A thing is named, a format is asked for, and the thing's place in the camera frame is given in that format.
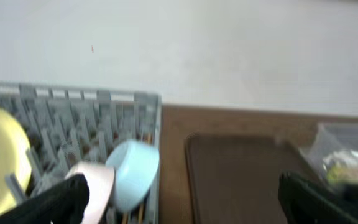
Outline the wooden chopstick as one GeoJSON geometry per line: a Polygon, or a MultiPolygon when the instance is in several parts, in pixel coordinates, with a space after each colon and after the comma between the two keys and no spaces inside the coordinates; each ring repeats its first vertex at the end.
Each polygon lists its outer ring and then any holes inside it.
{"type": "Polygon", "coordinates": [[[129,218],[129,214],[128,213],[123,213],[122,214],[122,222],[121,222],[121,224],[128,224],[128,218],[129,218]]]}
{"type": "Polygon", "coordinates": [[[138,209],[138,213],[137,213],[137,223],[138,223],[138,224],[142,224],[142,222],[143,222],[143,219],[144,219],[144,208],[145,208],[145,205],[144,205],[144,202],[142,202],[142,203],[139,205],[139,209],[138,209]]]}

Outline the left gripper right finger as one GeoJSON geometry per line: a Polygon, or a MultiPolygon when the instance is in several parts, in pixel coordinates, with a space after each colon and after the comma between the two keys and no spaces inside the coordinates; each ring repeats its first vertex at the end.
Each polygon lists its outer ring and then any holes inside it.
{"type": "Polygon", "coordinates": [[[358,223],[357,207],[296,173],[280,175],[278,200],[290,224],[358,223]]]}

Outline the green orange snack wrapper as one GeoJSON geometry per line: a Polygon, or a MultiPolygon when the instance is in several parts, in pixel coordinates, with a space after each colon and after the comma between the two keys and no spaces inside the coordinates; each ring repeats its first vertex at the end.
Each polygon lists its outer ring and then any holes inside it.
{"type": "Polygon", "coordinates": [[[358,165],[333,165],[325,175],[326,181],[331,185],[358,184],[358,165]]]}

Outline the pink white bowl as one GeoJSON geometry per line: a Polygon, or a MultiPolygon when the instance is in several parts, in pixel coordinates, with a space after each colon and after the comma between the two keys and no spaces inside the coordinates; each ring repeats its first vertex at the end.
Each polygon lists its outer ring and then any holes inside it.
{"type": "Polygon", "coordinates": [[[65,178],[76,174],[84,175],[89,188],[89,201],[81,223],[99,223],[114,188],[115,170],[104,164],[81,161],[68,171],[65,178]]]}

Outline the white paper napkin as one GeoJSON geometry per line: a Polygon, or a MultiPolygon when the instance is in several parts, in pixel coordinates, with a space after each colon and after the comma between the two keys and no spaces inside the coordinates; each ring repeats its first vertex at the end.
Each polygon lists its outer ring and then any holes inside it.
{"type": "Polygon", "coordinates": [[[323,167],[329,170],[332,166],[358,165],[358,152],[353,150],[334,151],[323,158],[323,167]]]}

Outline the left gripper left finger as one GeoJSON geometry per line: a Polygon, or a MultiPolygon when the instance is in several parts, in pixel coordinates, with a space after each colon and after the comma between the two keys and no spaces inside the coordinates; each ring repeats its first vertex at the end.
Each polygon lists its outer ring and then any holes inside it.
{"type": "Polygon", "coordinates": [[[0,215],[0,224],[79,224],[90,201],[90,188],[83,174],[75,174],[40,195],[0,215]]]}

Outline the light blue bowl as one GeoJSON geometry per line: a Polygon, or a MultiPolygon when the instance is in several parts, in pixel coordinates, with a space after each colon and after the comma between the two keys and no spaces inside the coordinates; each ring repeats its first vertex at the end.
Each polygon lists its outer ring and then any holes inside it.
{"type": "Polygon", "coordinates": [[[105,165],[115,170],[112,204],[122,213],[135,209],[157,175],[160,154],[156,147],[133,139],[120,143],[105,165]]]}

